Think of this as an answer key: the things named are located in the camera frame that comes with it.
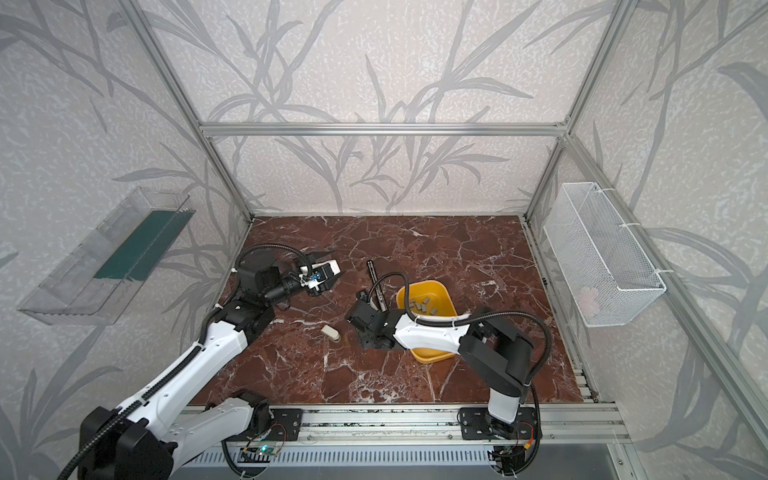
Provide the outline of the black stapler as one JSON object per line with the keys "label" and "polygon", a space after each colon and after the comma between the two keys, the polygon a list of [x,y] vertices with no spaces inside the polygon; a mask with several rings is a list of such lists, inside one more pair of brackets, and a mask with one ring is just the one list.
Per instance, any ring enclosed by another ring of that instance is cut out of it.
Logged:
{"label": "black stapler", "polygon": [[366,266],[368,269],[369,277],[372,282],[372,287],[369,294],[369,300],[371,304],[378,310],[387,311],[388,310],[387,301],[384,297],[381,286],[378,284],[378,275],[376,272],[374,261],[372,259],[369,259],[366,262]]}

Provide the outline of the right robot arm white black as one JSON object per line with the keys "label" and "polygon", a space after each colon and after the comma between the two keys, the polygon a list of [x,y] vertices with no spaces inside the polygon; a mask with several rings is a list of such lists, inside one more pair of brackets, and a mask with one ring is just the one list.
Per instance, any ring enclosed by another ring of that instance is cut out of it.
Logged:
{"label": "right robot arm white black", "polygon": [[453,317],[418,315],[409,307],[382,311],[369,301],[379,284],[360,291],[346,314],[364,348],[429,348],[459,355],[490,389],[485,407],[459,410],[462,438],[523,440],[526,448],[540,440],[540,407],[522,403],[536,394],[533,380],[551,354],[552,332],[545,321],[519,310]]}

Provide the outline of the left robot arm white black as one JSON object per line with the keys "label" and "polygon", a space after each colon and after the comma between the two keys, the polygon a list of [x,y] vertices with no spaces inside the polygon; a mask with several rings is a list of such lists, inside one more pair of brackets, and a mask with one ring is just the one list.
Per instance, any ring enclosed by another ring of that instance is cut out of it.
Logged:
{"label": "left robot arm white black", "polygon": [[332,287],[341,271],[322,252],[295,247],[293,269],[256,267],[248,256],[279,250],[279,243],[256,244],[235,261],[236,282],[225,301],[203,320],[197,340],[152,382],[117,407],[94,409],[81,423],[79,450],[60,478],[167,479],[212,443],[233,435],[268,430],[271,413],[263,397],[244,391],[175,425],[188,402],[233,358],[255,342],[275,319],[276,305],[304,292],[316,297]]}

